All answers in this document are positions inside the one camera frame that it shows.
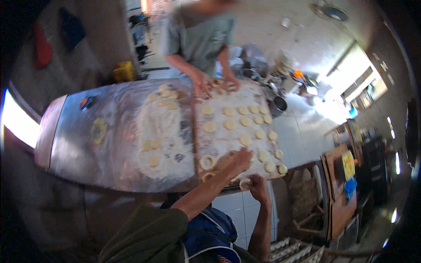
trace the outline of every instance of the raw dough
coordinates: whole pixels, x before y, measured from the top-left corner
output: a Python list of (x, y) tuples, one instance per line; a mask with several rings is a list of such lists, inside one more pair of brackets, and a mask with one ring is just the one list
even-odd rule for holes
[(246, 106), (240, 106), (240, 107), (238, 107), (237, 111), (241, 115), (247, 115), (248, 114), (248, 109), (247, 109)]
[[(210, 165), (206, 165), (205, 162), (207, 160), (209, 160)], [(215, 164), (216, 164), (215, 157), (213, 157), (212, 155), (205, 155), (202, 157), (202, 159), (200, 159), (200, 166), (205, 171), (211, 170), (215, 166)]]
[(179, 106), (178, 103), (176, 103), (175, 101), (172, 101), (172, 102), (168, 103), (167, 109), (169, 109), (169, 110), (176, 109), (176, 108), (178, 108), (178, 106)]
[(278, 139), (278, 135), (276, 134), (276, 132), (271, 131), (268, 135), (269, 140), (271, 141), (276, 141)]
[(168, 98), (169, 96), (171, 96), (171, 91), (170, 90), (163, 90), (161, 92), (161, 96), (164, 98)]
[(251, 138), (248, 136), (248, 134), (243, 134), (240, 136), (240, 143), (246, 147), (249, 147), (251, 145)]
[(263, 121), (267, 124), (272, 124), (272, 117), (270, 117), (269, 115), (264, 115)]
[(159, 95), (156, 93), (151, 93), (148, 95), (148, 102), (153, 102), (159, 98)]
[(260, 151), (258, 159), (261, 163), (266, 163), (267, 160), (269, 160), (269, 155), (267, 151)]
[(181, 97), (181, 93), (179, 91), (171, 91), (170, 99), (176, 100)]
[(275, 158), (281, 160), (284, 153), (281, 150), (275, 150)]
[(235, 121), (233, 121), (233, 120), (225, 120), (224, 121), (224, 127), (227, 130), (235, 130)]
[(278, 172), (279, 172), (280, 174), (286, 174), (286, 173), (288, 172), (288, 168), (287, 168), (285, 165), (280, 165), (280, 166), (278, 167)]
[(231, 107), (225, 107), (224, 108), (224, 114), (225, 114), (225, 116), (232, 117), (232, 116), (235, 115), (235, 110)]
[(152, 149), (159, 149), (161, 148), (161, 140), (153, 140), (151, 141)]
[(207, 122), (203, 125), (203, 130), (207, 133), (213, 133), (216, 131), (216, 123)]
[(247, 117), (242, 117), (240, 119), (240, 123), (244, 127), (249, 127), (251, 125), (251, 120), (249, 118), (247, 118)]
[(159, 156), (152, 156), (149, 159), (149, 165), (151, 167), (157, 167), (159, 165)]
[(269, 111), (267, 110), (267, 108), (265, 106), (260, 106), (260, 113), (262, 114), (267, 114)]
[(206, 182), (207, 180), (211, 179), (212, 176), (214, 176), (215, 173), (207, 173), (204, 176), (202, 176), (202, 182)]
[(253, 113), (253, 114), (258, 114), (259, 113), (259, 109), (257, 108), (257, 106), (252, 105), (248, 108), (248, 110)]
[(202, 106), (200, 112), (204, 115), (211, 115), (213, 113), (213, 108), (211, 106)]
[(275, 171), (275, 169), (276, 169), (275, 163), (272, 162), (272, 161), (267, 162), (266, 165), (264, 166), (264, 169), (268, 173), (271, 173), (271, 172)]
[(167, 106), (167, 105), (168, 105), (168, 103), (169, 103), (169, 101), (168, 101), (168, 100), (163, 99), (163, 100), (158, 101), (158, 106), (159, 106), (159, 107), (165, 107), (165, 106)]
[(263, 139), (266, 134), (264, 133), (263, 130), (257, 130), (254, 132), (254, 135), (256, 136), (256, 138), (258, 138), (259, 140)]
[(254, 123), (256, 123), (258, 125), (262, 124), (263, 123), (263, 118), (260, 117), (260, 116), (254, 117)]
[(151, 141), (145, 141), (143, 143), (143, 150), (144, 151), (151, 151), (152, 150)]
[(241, 179), (240, 189), (242, 191), (247, 191), (247, 190), (250, 190), (250, 188), (251, 188), (251, 179), (250, 178)]
[(170, 86), (167, 84), (163, 84), (161, 86), (159, 86), (159, 92), (163, 92), (164, 90), (169, 90)]

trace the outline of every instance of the gray t-shirt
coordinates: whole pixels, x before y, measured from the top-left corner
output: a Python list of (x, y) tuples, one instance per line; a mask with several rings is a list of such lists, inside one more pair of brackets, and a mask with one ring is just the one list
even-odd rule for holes
[[(187, 63), (215, 77), (215, 61), (221, 49), (231, 44), (234, 15), (202, 16), (182, 5), (165, 21), (162, 33), (162, 53), (178, 54)], [(184, 76), (172, 68), (174, 78)]]

